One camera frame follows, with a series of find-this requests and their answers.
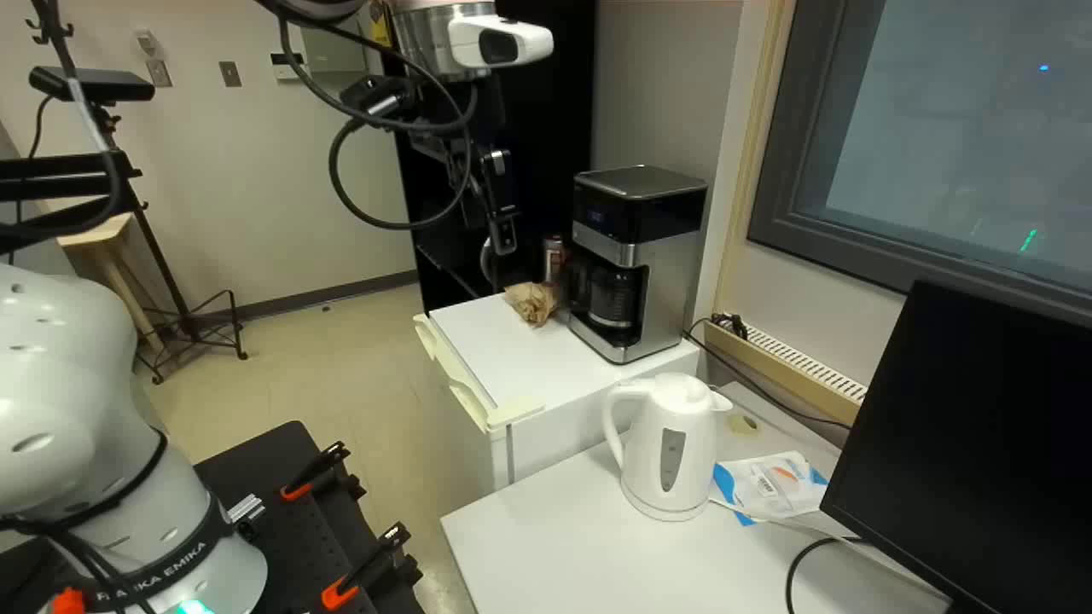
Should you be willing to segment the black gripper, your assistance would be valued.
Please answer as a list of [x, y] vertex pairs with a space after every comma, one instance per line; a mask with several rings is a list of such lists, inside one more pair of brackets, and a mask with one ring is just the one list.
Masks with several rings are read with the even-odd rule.
[[497, 256], [520, 249], [520, 192], [508, 150], [489, 150], [483, 156], [483, 176], [489, 189], [489, 229]]

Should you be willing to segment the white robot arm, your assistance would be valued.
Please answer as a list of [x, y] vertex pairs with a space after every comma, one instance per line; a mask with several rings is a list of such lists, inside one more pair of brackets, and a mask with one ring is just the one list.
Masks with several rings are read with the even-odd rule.
[[59, 565], [20, 614], [258, 614], [266, 555], [139, 414], [122, 300], [0, 271], [0, 520]]

